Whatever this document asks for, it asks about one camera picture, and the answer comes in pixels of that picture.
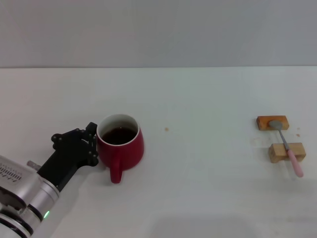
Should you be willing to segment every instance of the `coffee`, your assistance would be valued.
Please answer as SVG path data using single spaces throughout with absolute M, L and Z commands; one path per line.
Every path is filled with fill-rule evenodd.
M 122 145 L 131 141 L 137 132 L 127 127 L 117 127 L 102 136 L 102 140 L 111 145 Z

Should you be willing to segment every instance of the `white table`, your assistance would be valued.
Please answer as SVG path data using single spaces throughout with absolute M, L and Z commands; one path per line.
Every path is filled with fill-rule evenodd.
M 1 69 L 0 154 L 42 165 L 54 133 L 130 114 L 141 163 L 120 185 L 101 163 L 79 169 L 34 238 L 312 238 L 316 102 L 317 67 Z M 281 139 L 260 115 L 287 116 L 304 178 L 270 163 Z

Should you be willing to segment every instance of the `spoon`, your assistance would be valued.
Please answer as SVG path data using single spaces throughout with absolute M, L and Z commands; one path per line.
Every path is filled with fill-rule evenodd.
M 277 129 L 279 134 L 281 135 L 282 141 L 284 143 L 285 146 L 285 150 L 287 151 L 287 155 L 292 163 L 293 169 L 295 174 L 297 175 L 297 177 L 301 178 L 302 176 L 304 176 L 304 173 L 302 171 L 301 166 L 299 165 L 293 151 L 289 148 L 283 134 L 282 134 L 282 123 L 278 120 L 271 120 L 269 123 L 270 127 L 273 127 L 274 129 Z

